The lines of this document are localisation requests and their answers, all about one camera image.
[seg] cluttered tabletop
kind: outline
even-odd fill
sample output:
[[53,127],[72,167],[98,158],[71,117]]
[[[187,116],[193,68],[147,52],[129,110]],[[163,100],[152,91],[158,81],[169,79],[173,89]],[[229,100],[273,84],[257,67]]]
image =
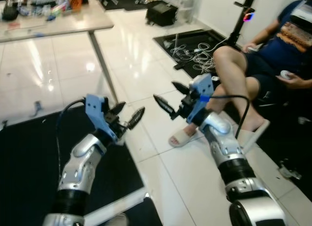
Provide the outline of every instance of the cluttered tabletop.
[[98,0],[8,0],[0,11],[0,42],[114,26]]

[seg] black cable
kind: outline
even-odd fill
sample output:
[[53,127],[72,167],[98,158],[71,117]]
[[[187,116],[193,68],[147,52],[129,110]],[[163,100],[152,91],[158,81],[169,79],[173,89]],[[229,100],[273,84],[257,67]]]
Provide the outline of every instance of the black cable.
[[247,112],[248,112],[248,109],[249,109],[249,106],[250,106],[250,100],[246,97],[246,96],[243,96],[243,95],[225,95],[225,96],[211,96],[210,98],[243,98],[247,101],[247,105],[246,105],[246,109],[245,109],[245,112],[242,116],[242,118],[240,119],[240,122],[239,122],[239,125],[238,125],[238,128],[237,128],[237,132],[236,132],[236,135],[235,135],[235,138],[237,139],[238,138],[238,135],[239,135],[239,132],[242,128],[242,125],[244,123],[244,120],[246,118],[246,115],[247,115]]
[[61,111],[61,113],[59,114],[59,116],[58,116],[58,119],[57,119],[57,123],[56,123],[56,141],[57,141],[57,149],[58,149],[58,181],[60,181],[60,179],[61,179],[61,172],[60,172],[60,150],[59,150],[59,125],[60,125],[60,122],[61,122],[61,120],[62,120],[62,118],[63,118],[63,116],[64,116],[64,114],[65,114],[65,112],[67,112],[68,111],[68,109],[70,108],[70,107],[72,107],[72,106],[74,106],[75,104],[77,104],[77,103],[85,103],[85,99],[79,99],[79,100],[76,100],[76,101],[74,101],[74,102],[72,102],[72,103],[70,103],[70,104],[68,104],[64,109],[63,109],[63,111]]

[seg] robotic arm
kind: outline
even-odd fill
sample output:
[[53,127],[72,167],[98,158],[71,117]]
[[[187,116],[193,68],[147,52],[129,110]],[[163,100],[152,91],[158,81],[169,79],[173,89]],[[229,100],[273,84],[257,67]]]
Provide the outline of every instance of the robotic arm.
[[88,94],[85,112],[95,126],[71,152],[58,185],[56,199],[43,222],[44,226],[83,226],[88,196],[101,157],[109,146],[117,143],[125,132],[141,120],[145,108],[137,110],[131,120],[121,125],[117,116],[125,103],[109,109],[108,99]]
[[174,86],[186,95],[177,112],[157,95],[154,98],[172,120],[181,116],[195,123],[210,144],[211,154],[225,184],[233,226],[286,226],[283,210],[250,167],[242,148],[234,137],[231,124],[213,111],[205,109],[213,94],[210,74],[198,76],[186,87],[178,82]]

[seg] white wall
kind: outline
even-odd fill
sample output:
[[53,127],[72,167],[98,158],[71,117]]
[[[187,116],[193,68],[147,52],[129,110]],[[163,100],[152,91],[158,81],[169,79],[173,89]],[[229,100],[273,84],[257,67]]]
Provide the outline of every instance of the white wall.
[[[210,26],[224,36],[233,31],[241,8],[233,5],[234,1],[243,3],[245,0],[198,0],[199,6],[195,18]],[[239,44],[250,41],[260,30],[264,29],[294,0],[255,0],[253,8],[256,10],[254,19],[244,25],[241,31]]]

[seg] black stand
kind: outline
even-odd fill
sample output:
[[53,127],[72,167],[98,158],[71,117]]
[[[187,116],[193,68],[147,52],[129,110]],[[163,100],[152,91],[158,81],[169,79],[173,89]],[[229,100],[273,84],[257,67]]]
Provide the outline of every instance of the black stand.
[[235,47],[236,42],[240,36],[240,30],[242,29],[243,25],[244,25],[244,17],[247,13],[252,13],[255,10],[251,8],[252,4],[253,4],[254,0],[245,0],[244,4],[241,4],[239,2],[235,2],[234,4],[236,6],[242,7],[243,11],[238,19],[238,22],[236,24],[236,27],[234,28],[233,32],[231,33],[229,39],[227,40],[227,44],[229,46]]

